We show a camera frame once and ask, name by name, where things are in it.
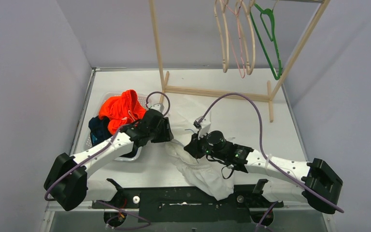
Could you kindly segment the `blue wire hanger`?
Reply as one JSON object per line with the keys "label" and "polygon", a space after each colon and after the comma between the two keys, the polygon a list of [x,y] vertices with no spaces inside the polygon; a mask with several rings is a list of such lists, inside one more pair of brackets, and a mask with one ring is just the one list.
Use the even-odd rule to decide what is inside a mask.
{"label": "blue wire hanger", "polygon": [[184,150],[185,146],[191,142],[191,137],[195,132],[192,129],[176,129],[173,133],[174,139],[172,140],[173,148],[177,156],[187,164],[198,164],[196,158],[192,157],[187,151]]}

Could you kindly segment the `white plastic basket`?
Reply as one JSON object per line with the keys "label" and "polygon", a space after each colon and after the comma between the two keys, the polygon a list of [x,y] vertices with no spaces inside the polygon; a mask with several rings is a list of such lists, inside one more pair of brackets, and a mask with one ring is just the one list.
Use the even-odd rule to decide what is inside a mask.
{"label": "white plastic basket", "polygon": [[[99,114],[99,111],[100,111],[100,108],[101,106],[103,106],[103,104],[111,97],[117,97],[117,96],[120,96],[122,94],[122,92],[108,92],[106,94],[104,94],[100,100],[98,100],[96,103],[96,107],[94,108],[94,110],[90,110],[91,114],[87,113],[86,116],[85,116],[85,119],[87,119],[87,122],[83,124],[82,126],[82,130],[81,130],[81,134],[80,134],[80,142],[79,142],[79,145],[77,145],[77,148],[76,148],[76,153],[78,152],[82,152],[82,151],[87,151],[89,149],[91,149],[92,147],[104,142],[104,141],[109,141],[111,140],[111,138],[113,137],[113,135],[109,135],[109,132],[107,130],[107,126],[101,126],[102,128],[105,128],[106,132],[102,132],[102,133],[97,133],[97,135],[95,135],[95,128],[94,128],[94,121],[95,120],[92,120],[93,118],[96,118]],[[137,94],[137,98],[138,98],[138,101],[140,103],[140,105],[147,109],[146,108],[146,95],[144,94]],[[131,153],[127,153],[123,156],[120,156],[120,157],[117,157],[115,159],[115,161],[135,161],[139,156],[140,156],[140,153],[141,153],[141,149],[142,148],[134,148],[134,150],[131,152]]]}

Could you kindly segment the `white shorts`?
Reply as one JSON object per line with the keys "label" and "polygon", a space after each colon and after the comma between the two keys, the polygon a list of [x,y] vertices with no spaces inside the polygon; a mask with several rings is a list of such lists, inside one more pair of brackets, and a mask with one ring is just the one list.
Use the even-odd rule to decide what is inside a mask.
{"label": "white shorts", "polygon": [[[206,109],[207,107],[190,97],[180,98],[177,103],[171,105],[168,113],[172,133],[176,129],[192,129],[195,133],[198,132],[193,122],[203,115]],[[197,159],[199,163],[194,165],[184,163],[172,145],[172,141],[166,142],[165,150],[188,184],[196,186],[218,201],[234,192],[233,178],[225,180],[214,163],[208,162],[205,158]]]}

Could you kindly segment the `wooden hanger navy shorts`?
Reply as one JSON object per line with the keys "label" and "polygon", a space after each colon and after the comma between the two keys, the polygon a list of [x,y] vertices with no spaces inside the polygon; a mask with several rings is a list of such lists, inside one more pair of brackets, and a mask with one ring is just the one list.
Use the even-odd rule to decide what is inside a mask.
{"label": "wooden hanger navy shorts", "polygon": [[249,10],[251,10],[255,1],[250,0],[245,4],[243,0],[237,0],[235,3],[236,22],[238,29],[238,36],[240,41],[240,49],[242,50],[245,73],[251,75],[256,61],[256,41],[253,23],[250,19]]}

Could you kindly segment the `pink hanger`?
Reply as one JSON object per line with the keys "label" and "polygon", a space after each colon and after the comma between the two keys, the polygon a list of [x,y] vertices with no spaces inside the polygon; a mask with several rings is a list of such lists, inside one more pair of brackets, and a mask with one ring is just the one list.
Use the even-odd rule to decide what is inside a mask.
{"label": "pink hanger", "polygon": [[239,75],[240,75],[240,78],[244,79],[246,77],[246,73],[245,73],[245,67],[243,66],[244,65],[244,61],[243,61],[243,58],[245,57],[245,55],[242,56],[241,52],[242,50],[240,49],[240,41],[239,41],[239,36],[238,36],[238,29],[237,29],[237,22],[236,22],[236,13],[235,13],[235,7],[231,7],[229,5],[229,2],[226,6],[226,10],[225,10],[225,14],[226,14],[226,19],[227,19],[227,15],[230,15],[233,17],[233,20],[235,21],[234,23],[234,27],[236,28],[237,30],[237,34],[236,35],[231,35],[230,31],[229,31],[229,28],[228,28],[228,35],[229,35],[229,55],[233,55],[234,56],[234,60],[235,60],[235,63],[236,63],[236,66],[237,66],[237,70],[239,72]]}

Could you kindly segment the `wooden hanger orange shorts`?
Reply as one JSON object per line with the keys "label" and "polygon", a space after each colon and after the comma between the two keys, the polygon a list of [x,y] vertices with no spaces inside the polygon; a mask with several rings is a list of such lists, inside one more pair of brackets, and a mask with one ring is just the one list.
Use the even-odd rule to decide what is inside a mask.
{"label": "wooden hanger orange shorts", "polygon": [[217,28],[220,36],[221,52],[222,52],[222,70],[224,73],[229,68],[229,35],[228,24],[226,19],[226,6],[228,0],[215,0],[214,1],[214,16],[217,23]]}

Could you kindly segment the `green hanger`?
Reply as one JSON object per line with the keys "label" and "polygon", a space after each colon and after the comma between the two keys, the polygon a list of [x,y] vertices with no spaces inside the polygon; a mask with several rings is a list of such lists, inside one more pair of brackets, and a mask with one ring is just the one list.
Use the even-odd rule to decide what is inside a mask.
{"label": "green hanger", "polygon": [[283,67],[282,67],[282,62],[280,59],[280,52],[279,52],[279,47],[278,47],[278,42],[276,39],[276,33],[275,33],[275,16],[274,16],[274,10],[270,8],[262,8],[259,6],[257,3],[254,4],[255,9],[259,12],[259,17],[261,20],[261,23],[263,25],[263,28],[267,34],[267,37],[270,42],[272,42],[274,51],[275,51],[275,56],[276,56],[276,62],[277,62],[277,69],[274,68],[274,65],[271,61],[270,55],[268,54],[268,51],[266,49],[265,43],[263,39],[261,38],[260,32],[258,30],[257,24],[254,19],[254,13],[252,10],[250,10],[249,16],[251,23],[254,28],[254,32],[256,33],[257,39],[260,43],[261,49],[263,51],[263,54],[266,58],[266,61],[269,65],[269,68],[271,70],[271,73],[274,77],[275,80],[280,80],[283,72]]}

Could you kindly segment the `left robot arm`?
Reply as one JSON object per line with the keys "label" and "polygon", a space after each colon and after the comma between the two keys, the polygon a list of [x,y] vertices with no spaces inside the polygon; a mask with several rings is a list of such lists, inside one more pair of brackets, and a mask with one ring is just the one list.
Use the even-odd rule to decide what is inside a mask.
{"label": "left robot arm", "polygon": [[82,202],[106,201],[111,206],[123,202],[121,187],[111,178],[92,180],[97,170],[126,154],[151,143],[164,143],[173,139],[169,118],[160,111],[149,109],[142,119],[126,124],[100,144],[69,156],[58,155],[44,182],[46,201],[56,201],[70,211]]}

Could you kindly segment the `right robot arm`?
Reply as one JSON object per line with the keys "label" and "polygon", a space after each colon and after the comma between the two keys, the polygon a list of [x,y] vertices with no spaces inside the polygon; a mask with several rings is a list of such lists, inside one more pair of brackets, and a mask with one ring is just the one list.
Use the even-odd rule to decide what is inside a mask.
{"label": "right robot arm", "polygon": [[260,150],[226,140],[217,130],[202,137],[193,134],[184,150],[196,159],[206,157],[230,167],[232,172],[267,176],[257,182],[259,189],[252,193],[258,206],[291,201],[307,203],[325,214],[344,212],[337,205],[343,181],[322,159],[294,161],[264,155]]}

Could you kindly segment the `wooden clothes rack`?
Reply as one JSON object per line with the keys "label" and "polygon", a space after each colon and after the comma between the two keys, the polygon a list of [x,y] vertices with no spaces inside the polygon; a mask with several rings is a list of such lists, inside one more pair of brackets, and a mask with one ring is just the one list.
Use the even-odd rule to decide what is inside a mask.
{"label": "wooden clothes rack", "polygon": [[154,1],[150,0],[148,2],[150,7],[150,15],[151,15],[151,21],[152,21],[152,28],[153,28],[153,34],[154,34],[154,41],[155,41],[155,48],[157,53],[157,62],[158,62],[158,69],[159,69],[159,75],[160,75],[160,81],[161,81],[161,91],[159,91],[159,94],[162,97],[166,96],[166,93],[176,93],[176,94],[186,94],[186,95],[195,95],[195,96],[206,96],[206,97],[219,97],[219,98],[243,98],[247,97],[249,100],[257,101],[257,102],[267,102],[269,107],[269,121],[273,122],[273,99],[278,92],[279,88],[282,86],[284,80],[286,79],[289,71],[293,67],[293,64],[295,63],[296,59],[298,58],[300,52],[302,51],[304,45],[306,44],[307,40],[309,39],[312,31],[314,30],[316,24],[318,23],[320,17],[322,16],[323,12],[327,8],[329,1],[328,0],[319,0],[317,3],[320,5],[311,20],[309,26],[305,30],[304,35],[302,36],[299,45],[293,52],[293,57],[288,61],[287,65],[283,67],[283,72],[280,80],[278,80],[276,86],[274,89],[271,88],[271,83],[267,82],[267,94],[261,95],[261,94],[247,94],[247,93],[227,93],[225,91],[220,90],[212,90],[212,89],[200,89],[200,88],[186,88],[186,87],[176,87],[176,86],[169,86],[168,80],[169,80],[169,72],[163,71],[163,64],[162,64],[162,58],[161,58],[161,50],[160,50],[160,42],[158,37],[158,28],[157,28],[157,19],[156,19],[156,10],[155,10],[155,4]]}

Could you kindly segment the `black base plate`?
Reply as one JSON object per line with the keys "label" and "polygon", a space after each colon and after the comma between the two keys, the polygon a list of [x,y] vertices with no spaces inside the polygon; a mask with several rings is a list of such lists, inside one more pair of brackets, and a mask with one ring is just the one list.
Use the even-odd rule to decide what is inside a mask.
{"label": "black base plate", "polygon": [[251,221],[251,208],[267,208],[270,202],[255,190],[255,185],[236,185],[222,200],[197,187],[125,188],[109,204],[138,210],[151,222]]}

